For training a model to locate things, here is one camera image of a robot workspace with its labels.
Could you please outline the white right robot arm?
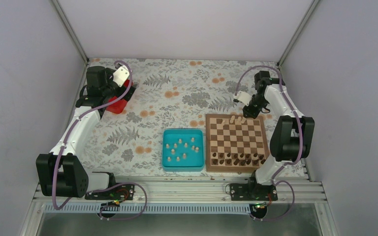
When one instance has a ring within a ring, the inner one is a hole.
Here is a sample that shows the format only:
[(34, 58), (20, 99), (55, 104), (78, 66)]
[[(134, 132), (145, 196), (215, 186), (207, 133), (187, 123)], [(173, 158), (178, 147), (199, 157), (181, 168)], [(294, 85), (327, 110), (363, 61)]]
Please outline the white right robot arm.
[(312, 117), (305, 116), (294, 104), (281, 76), (272, 78), (268, 71), (259, 71), (254, 76), (256, 94), (238, 92), (235, 99), (244, 104), (243, 116), (257, 118), (270, 106), (278, 121), (270, 139), (270, 155), (263, 166), (255, 172), (255, 182), (247, 186), (252, 200), (259, 200), (266, 193), (264, 185), (274, 184), (274, 179), (286, 166), (297, 164), (307, 158), (315, 128)]

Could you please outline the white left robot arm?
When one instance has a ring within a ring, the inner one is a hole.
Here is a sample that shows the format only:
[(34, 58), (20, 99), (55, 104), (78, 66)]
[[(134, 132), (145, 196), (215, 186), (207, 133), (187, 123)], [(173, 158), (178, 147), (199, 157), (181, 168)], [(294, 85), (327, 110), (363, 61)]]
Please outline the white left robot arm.
[(103, 66), (87, 69), (86, 84), (80, 90), (70, 124), (50, 152), (36, 159), (43, 195), (81, 198), (97, 190), (103, 198), (111, 199), (117, 194), (113, 174), (85, 170), (80, 157), (107, 107), (132, 98), (135, 86), (129, 78), (130, 69), (121, 62), (114, 69)]

